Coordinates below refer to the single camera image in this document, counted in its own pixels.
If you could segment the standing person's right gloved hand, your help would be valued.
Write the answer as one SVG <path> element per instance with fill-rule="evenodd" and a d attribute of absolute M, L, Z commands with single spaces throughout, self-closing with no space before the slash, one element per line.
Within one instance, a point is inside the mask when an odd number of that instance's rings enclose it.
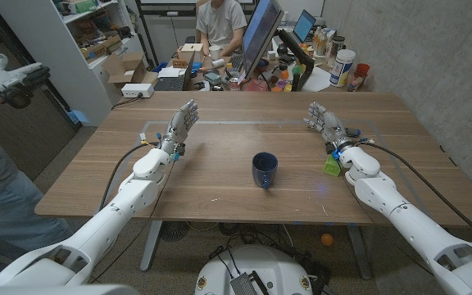
<path fill-rule="evenodd" d="M 6 70 L 7 63 L 7 56 L 0 53 L 0 98 L 15 109 L 23 109 L 31 103 L 34 90 L 48 81 L 50 69 L 36 62 Z"/>

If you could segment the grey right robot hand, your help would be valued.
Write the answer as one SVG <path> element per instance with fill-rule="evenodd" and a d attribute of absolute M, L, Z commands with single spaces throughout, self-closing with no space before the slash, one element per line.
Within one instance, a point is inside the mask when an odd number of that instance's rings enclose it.
<path fill-rule="evenodd" d="M 336 153 L 352 146 L 342 121 L 326 107 L 312 102 L 308 108 L 309 118 L 304 118 L 307 126 L 319 132 L 326 144 L 330 144 Z"/>

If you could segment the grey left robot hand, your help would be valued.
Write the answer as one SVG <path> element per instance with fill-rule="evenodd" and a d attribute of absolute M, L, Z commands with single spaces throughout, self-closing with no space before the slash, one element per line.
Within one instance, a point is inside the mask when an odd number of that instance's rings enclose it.
<path fill-rule="evenodd" d="M 191 99 L 171 117 L 162 137 L 160 149 L 173 154 L 179 145 L 183 145 L 189 130 L 199 119 L 197 103 Z"/>

